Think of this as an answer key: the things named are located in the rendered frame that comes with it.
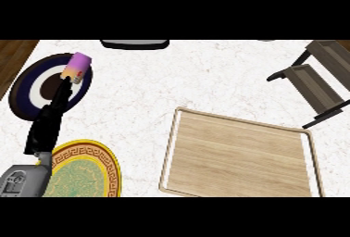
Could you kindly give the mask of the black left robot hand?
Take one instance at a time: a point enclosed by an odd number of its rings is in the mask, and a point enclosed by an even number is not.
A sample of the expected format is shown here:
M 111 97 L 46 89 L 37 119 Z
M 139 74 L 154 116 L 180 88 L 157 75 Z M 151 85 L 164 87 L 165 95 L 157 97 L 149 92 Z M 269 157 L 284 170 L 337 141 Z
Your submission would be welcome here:
M 38 116 L 31 124 L 24 151 L 25 155 L 50 152 L 55 148 L 61 131 L 62 116 L 66 111 L 68 98 L 72 94 L 71 87 L 71 78 L 65 77 L 52 102 L 41 108 Z

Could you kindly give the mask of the pale wooden tray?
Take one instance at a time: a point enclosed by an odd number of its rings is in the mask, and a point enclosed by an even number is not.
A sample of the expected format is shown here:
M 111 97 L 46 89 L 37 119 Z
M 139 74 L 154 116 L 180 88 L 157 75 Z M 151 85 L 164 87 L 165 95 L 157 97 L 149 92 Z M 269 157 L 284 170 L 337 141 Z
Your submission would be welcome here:
M 180 107 L 158 189 L 182 196 L 319 196 L 312 133 Z

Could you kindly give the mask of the grey tiered basket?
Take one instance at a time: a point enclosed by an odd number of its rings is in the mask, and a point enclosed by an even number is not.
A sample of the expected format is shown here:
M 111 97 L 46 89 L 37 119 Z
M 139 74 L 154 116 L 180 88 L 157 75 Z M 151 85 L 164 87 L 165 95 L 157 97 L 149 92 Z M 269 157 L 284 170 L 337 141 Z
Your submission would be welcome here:
M 350 51 L 337 40 L 313 40 L 292 65 L 267 77 L 267 81 L 288 78 L 317 113 L 315 120 L 303 125 L 304 129 L 332 118 L 350 106 L 350 99 L 341 98 L 317 71 L 304 63 L 310 56 L 317 59 L 350 92 Z

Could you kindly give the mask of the dark blue round plate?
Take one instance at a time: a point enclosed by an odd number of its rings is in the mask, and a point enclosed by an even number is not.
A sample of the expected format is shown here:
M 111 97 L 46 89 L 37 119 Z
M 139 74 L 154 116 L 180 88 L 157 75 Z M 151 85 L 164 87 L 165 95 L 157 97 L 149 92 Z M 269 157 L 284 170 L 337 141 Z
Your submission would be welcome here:
M 21 73 L 9 92 L 9 108 L 19 119 L 32 121 L 44 105 L 50 104 L 63 81 L 61 74 L 74 54 L 63 53 L 44 57 Z M 72 95 L 66 109 L 81 101 L 93 79 L 92 66 L 80 84 L 72 84 Z

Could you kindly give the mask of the purple and orange can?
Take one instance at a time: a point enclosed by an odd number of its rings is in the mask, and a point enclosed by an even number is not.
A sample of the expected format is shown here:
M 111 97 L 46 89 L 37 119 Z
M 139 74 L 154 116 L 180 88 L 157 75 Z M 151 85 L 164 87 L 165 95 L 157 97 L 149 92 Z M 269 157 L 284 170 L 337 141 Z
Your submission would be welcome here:
M 83 53 L 77 52 L 68 60 L 61 78 L 69 78 L 74 84 L 80 84 L 83 81 L 83 76 L 90 67 L 90 63 L 92 58 Z

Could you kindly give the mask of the yellow patterned plate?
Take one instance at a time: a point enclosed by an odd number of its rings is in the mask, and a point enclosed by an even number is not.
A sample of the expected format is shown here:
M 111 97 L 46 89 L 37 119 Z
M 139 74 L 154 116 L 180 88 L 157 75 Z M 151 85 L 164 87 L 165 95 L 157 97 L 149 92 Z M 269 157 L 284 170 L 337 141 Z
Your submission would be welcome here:
M 120 197 L 120 163 L 109 148 L 80 139 L 53 149 L 44 197 Z

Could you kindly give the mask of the black appliance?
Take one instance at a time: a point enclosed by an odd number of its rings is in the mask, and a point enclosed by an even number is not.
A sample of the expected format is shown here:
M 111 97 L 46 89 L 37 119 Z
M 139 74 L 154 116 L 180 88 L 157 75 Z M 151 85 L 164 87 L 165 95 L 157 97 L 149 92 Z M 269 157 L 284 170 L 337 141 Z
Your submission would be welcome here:
M 157 50 L 170 45 L 168 40 L 102 40 L 106 48 L 123 50 Z

